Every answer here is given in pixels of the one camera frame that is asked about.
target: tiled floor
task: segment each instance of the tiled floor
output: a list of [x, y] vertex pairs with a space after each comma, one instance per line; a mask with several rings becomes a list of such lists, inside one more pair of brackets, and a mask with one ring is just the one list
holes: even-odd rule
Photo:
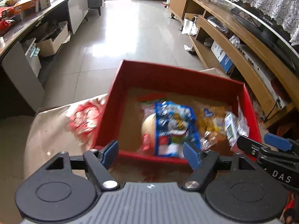
[[[187, 35], [161, 2], [112, 0], [102, 15], [90, 10], [71, 41], [64, 45], [45, 87], [43, 106], [54, 107], [107, 93], [122, 59], [141, 60], [201, 70], [198, 57], [184, 50]], [[21, 217], [14, 193], [23, 181], [23, 153], [33, 117], [0, 121], [0, 222]]]
[[194, 70], [203, 69], [179, 31], [177, 20], [159, 1], [112, 0], [102, 15], [90, 10], [77, 32], [59, 52], [46, 88], [43, 106], [69, 104], [107, 93], [122, 59], [141, 60]]

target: sofa leg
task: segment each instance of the sofa leg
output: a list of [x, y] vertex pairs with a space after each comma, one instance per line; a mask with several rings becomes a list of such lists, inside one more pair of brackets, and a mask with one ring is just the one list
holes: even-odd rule
[[99, 11], [99, 16], [101, 16], [101, 7], [96, 8]]

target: silver bolt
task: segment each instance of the silver bolt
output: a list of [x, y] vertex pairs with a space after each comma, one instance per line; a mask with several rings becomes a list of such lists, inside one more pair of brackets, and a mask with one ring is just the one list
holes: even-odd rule
[[199, 186], [199, 183], [196, 182], [196, 181], [188, 181], [188, 182], [185, 182], [185, 187], [188, 188], [188, 189], [195, 189]]
[[113, 189], [118, 185], [118, 183], [114, 180], [107, 180], [103, 183], [103, 186], [107, 189]]

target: lace cloth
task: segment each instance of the lace cloth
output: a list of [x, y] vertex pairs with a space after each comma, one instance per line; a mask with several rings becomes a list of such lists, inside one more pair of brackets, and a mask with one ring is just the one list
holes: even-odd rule
[[241, 0], [273, 18], [290, 33], [292, 46], [299, 44], [299, 0]]

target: black circular motor housing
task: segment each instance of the black circular motor housing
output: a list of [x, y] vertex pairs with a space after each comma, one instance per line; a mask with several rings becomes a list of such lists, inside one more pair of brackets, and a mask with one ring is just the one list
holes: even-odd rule
[[72, 173], [68, 153], [59, 153], [17, 190], [22, 217], [37, 222], [62, 222], [79, 216], [95, 202], [95, 187]]
[[208, 185], [205, 198], [226, 218], [257, 223], [280, 216], [287, 191], [264, 170], [234, 168], [230, 176], [215, 179]]

